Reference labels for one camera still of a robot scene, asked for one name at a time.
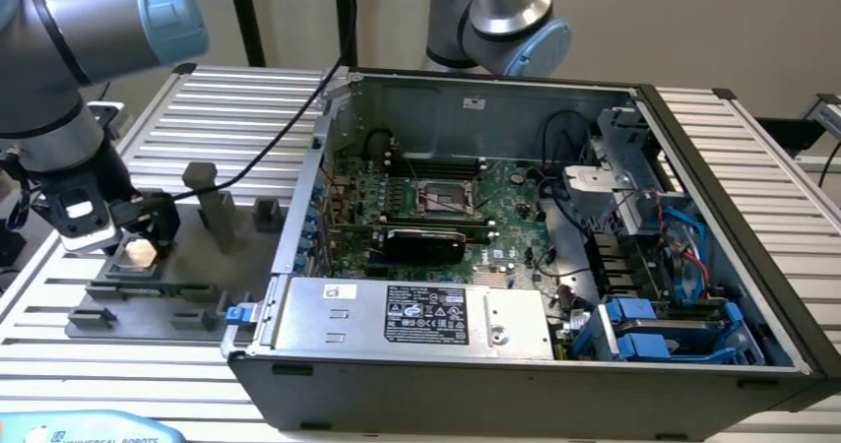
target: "warning label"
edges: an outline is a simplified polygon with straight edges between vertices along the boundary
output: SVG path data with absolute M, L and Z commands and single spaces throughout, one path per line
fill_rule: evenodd
M 468 345 L 463 289 L 389 285 L 384 338 L 392 343 Z

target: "metal power supply casing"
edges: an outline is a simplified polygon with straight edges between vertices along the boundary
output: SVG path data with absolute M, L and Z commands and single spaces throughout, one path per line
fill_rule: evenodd
M 784 188 L 800 192 L 798 207 L 814 209 L 811 217 L 834 228 L 835 236 L 841 214 L 724 93 L 362 69 L 344 72 L 328 92 L 313 122 L 314 141 L 301 156 L 266 299 L 256 307 L 256 338 L 237 346 L 230 327 L 222 343 L 228 365 L 272 426 L 700 441 L 754 413 L 799 411 L 841 390 L 841 356 L 794 289 L 808 272 L 790 261 L 787 245 L 796 242 L 802 253 L 810 245 L 780 226 L 766 233 L 767 216 L 756 219 L 755 212 L 775 212 L 775 198 L 762 197 L 767 183 L 731 182 L 728 168 L 752 162 L 779 169 L 776 178 L 790 179 Z M 481 108 L 465 100 L 481 100 Z M 539 133 L 520 127 L 540 126 L 559 107 L 595 119 L 612 106 L 637 110 L 680 188 L 702 209 L 731 274 L 744 284 L 742 308 L 756 324 L 751 332 L 779 343 L 775 365 L 545 359 L 540 335 L 517 340 L 517 329 L 532 327 L 524 314 L 495 321 L 492 311 L 508 305 L 505 290 L 496 300 L 497 292 L 480 286 L 336 281 L 322 265 L 294 268 L 312 196 L 322 191 L 318 166 L 352 143 L 356 132 L 396 127 L 401 144 L 428 156 L 540 159 Z M 704 114 L 712 109 L 714 116 Z M 720 146 L 735 139 L 755 148 L 750 145 L 748 155 L 711 148 L 715 136 L 723 136 Z M 421 289 L 420 298 L 399 295 L 401 287 Z M 388 305 L 399 302 L 403 312 L 407 305 L 423 307 L 436 288 L 464 292 L 468 340 L 455 338 L 453 328 L 431 336 L 428 344 L 400 343 L 401 327 L 409 326 L 401 320 L 412 317 L 400 316 L 399 325 L 389 325 Z M 520 351 L 500 352 L 495 326 L 511 332 L 505 338 L 521 344 Z

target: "red wire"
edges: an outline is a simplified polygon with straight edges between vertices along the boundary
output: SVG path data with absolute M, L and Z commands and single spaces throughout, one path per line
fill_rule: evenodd
M 683 257 L 688 259 L 692 263 L 695 263 L 695 266 L 698 266 L 698 269 L 700 269 L 700 275 L 704 278 L 704 289 L 708 289 L 710 288 L 710 270 L 707 269 L 707 266 L 700 261 L 700 259 L 698 259 L 695 255 L 692 255 L 691 253 L 684 252 Z

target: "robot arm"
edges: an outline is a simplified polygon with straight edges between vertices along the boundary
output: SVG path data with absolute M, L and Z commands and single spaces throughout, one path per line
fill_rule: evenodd
M 67 249 L 116 244 L 112 207 L 137 198 L 78 88 L 206 48 L 194 0 L 0 0 L 0 166 L 25 194 L 41 191 L 18 210 L 35 210 Z
M 424 69 L 545 77 L 569 43 L 551 0 L 432 0 Z

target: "gray work surface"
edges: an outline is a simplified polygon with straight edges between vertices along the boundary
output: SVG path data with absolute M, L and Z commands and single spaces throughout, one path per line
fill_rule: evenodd
M 170 79 L 122 146 L 137 184 L 180 190 L 178 169 L 194 158 L 218 162 L 220 177 L 229 176 L 292 116 L 317 76 L 316 72 L 200 67 L 192 76 Z M 254 195 L 288 202 L 297 147 L 305 143 L 312 117 L 313 113 L 302 118 L 288 141 L 232 189 L 237 203 L 249 205 Z M 53 235 L 0 297 L 0 412 L 128 411 L 158 419 L 196 442 L 372 440 L 361 435 L 277 432 L 262 422 L 213 345 L 70 341 L 63 335 L 66 311 L 81 300 L 83 284 L 102 264 L 102 256 L 63 253 Z M 820 300 L 814 306 L 841 317 L 836 301 Z M 827 335 L 841 344 L 838 332 Z M 453 438 L 388 435 L 377 440 Z M 841 397 L 800 413 L 754 415 L 707 441 L 841 442 Z

